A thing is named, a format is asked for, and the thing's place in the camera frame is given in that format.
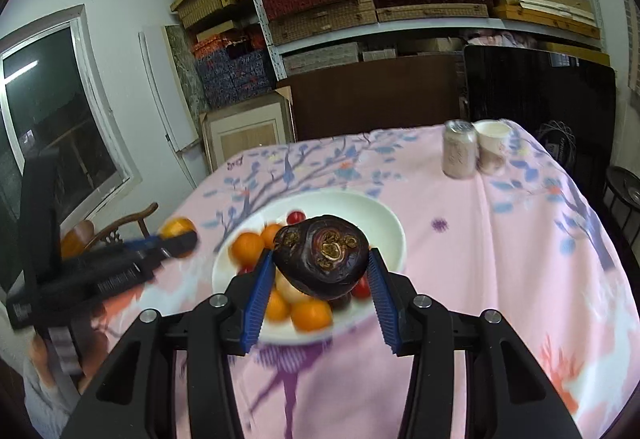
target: window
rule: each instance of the window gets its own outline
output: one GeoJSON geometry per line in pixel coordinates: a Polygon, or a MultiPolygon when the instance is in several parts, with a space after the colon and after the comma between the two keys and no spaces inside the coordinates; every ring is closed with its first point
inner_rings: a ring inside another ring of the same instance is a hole
{"type": "Polygon", "coordinates": [[[5,291],[22,270],[17,221],[27,156],[47,148],[60,153],[56,204],[62,229],[89,215],[129,178],[105,104],[95,94],[97,76],[90,72],[83,21],[82,7],[73,8],[0,41],[0,286],[5,291]]]}

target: orange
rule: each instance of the orange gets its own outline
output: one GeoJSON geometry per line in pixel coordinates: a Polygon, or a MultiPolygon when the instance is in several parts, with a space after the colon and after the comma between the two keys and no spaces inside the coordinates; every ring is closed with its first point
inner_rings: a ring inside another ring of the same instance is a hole
{"type": "Polygon", "coordinates": [[[317,331],[329,327],[334,322],[331,307],[324,300],[308,300],[294,304],[291,321],[297,331],[317,331]]]}
{"type": "MultiPolygon", "coordinates": [[[[196,226],[186,217],[176,217],[175,219],[169,219],[162,225],[160,231],[158,231],[158,235],[160,235],[163,239],[170,239],[171,237],[178,237],[183,233],[187,233],[188,231],[195,231],[196,226]]],[[[184,257],[189,257],[193,252],[190,251],[188,253],[181,254],[178,258],[183,259],[184,257]]]]}
{"type": "Polygon", "coordinates": [[[266,225],[264,227],[260,236],[264,241],[265,247],[273,249],[273,238],[276,236],[276,233],[280,228],[282,228],[282,225],[278,223],[271,223],[270,225],[266,225]]]}
{"type": "Polygon", "coordinates": [[[264,313],[265,318],[270,322],[282,322],[289,316],[289,311],[290,307],[286,300],[275,289],[272,289],[267,303],[267,311],[264,313]]]}
{"type": "Polygon", "coordinates": [[[252,231],[245,231],[240,233],[234,243],[231,244],[229,252],[240,267],[253,271],[263,249],[264,241],[262,237],[252,231]]]}

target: table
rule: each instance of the table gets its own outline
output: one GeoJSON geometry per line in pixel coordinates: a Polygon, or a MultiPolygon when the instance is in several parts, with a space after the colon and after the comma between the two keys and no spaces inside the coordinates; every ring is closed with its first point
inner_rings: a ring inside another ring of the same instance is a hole
{"type": "MultiPolygon", "coordinates": [[[[317,188],[379,199],[406,233],[405,274],[449,310],[496,308],[520,334],[571,411],[595,439],[640,379],[640,322],[616,251],[573,181],[535,139],[511,124],[501,177],[452,180],[441,170],[442,126],[379,130],[257,148],[235,156],[175,212],[200,244],[111,312],[124,332],[154,307],[167,315],[211,295],[226,236],[271,200],[317,188]]],[[[462,353],[456,356],[452,438],[464,437],[462,353]]],[[[178,358],[178,436],[188,437],[184,357],[178,358]]],[[[306,346],[258,344],[232,377],[247,438],[395,438],[411,358],[396,358],[374,317],[306,346]]]]}

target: paper cup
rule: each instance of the paper cup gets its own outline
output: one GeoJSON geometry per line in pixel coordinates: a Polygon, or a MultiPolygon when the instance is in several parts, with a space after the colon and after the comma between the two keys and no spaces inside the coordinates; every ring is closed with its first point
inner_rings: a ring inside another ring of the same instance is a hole
{"type": "Polygon", "coordinates": [[[511,127],[495,120],[473,124],[478,133],[478,170],[487,175],[500,175],[507,161],[511,127]]]}

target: red cherry tomato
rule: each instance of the red cherry tomato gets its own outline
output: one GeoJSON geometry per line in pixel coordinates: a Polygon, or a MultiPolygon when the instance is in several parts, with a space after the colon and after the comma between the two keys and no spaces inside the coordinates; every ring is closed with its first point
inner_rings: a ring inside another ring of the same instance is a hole
{"type": "Polygon", "coordinates": [[[371,297],[371,290],[369,289],[369,281],[367,275],[362,275],[358,283],[351,289],[351,294],[355,298],[369,298],[371,297]]]}
{"type": "Polygon", "coordinates": [[[303,212],[296,210],[295,212],[291,212],[289,215],[287,215],[287,224],[298,224],[305,219],[306,215],[303,212]]]}

